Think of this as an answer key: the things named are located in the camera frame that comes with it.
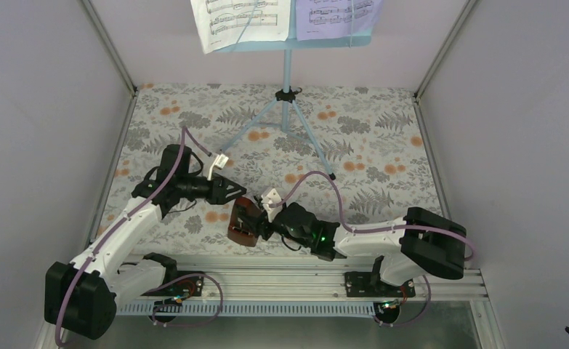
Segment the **brown wooden metronome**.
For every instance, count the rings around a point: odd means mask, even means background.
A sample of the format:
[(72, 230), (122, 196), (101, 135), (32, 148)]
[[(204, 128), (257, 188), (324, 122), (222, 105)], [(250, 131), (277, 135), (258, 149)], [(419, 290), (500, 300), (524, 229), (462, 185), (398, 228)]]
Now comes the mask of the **brown wooden metronome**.
[(249, 198), (237, 198), (233, 204), (227, 237), (246, 247), (255, 247), (260, 237), (262, 210)]

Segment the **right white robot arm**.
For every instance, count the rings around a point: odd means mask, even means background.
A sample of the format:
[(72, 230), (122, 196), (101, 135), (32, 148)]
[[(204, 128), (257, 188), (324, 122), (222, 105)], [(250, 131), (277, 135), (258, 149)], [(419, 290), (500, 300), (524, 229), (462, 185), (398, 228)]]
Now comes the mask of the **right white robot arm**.
[(376, 277), (393, 286), (427, 274), (447, 280), (464, 275), (466, 229), (421, 207), (388, 222), (344, 227), (292, 203), (273, 217), (260, 213), (249, 231), (264, 240), (277, 233), (328, 262), (372, 257)]

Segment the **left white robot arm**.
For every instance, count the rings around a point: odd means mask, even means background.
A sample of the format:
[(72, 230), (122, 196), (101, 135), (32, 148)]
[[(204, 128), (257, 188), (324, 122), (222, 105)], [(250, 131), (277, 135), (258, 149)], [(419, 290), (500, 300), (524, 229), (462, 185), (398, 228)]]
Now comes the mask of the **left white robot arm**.
[(168, 292), (177, 303), (196, 288), (183, 289), (177, 262), (149, 253), (129, 269), (121, 266), (141, 238), (178, 203), (202, 199), (224, 205), (244, 196), (242, 185), (219, 174), (191, 172), (196, 154), (185, 145), (167, 145), (158, 166), (135, 186), (126, 207), (93, 244), (68, 263), (55, 262), (45, 275), (44, 319), (55, 326), (57, 345), (66, 329), (96, 340), (104, 335), (120, 307), (145, 294)]

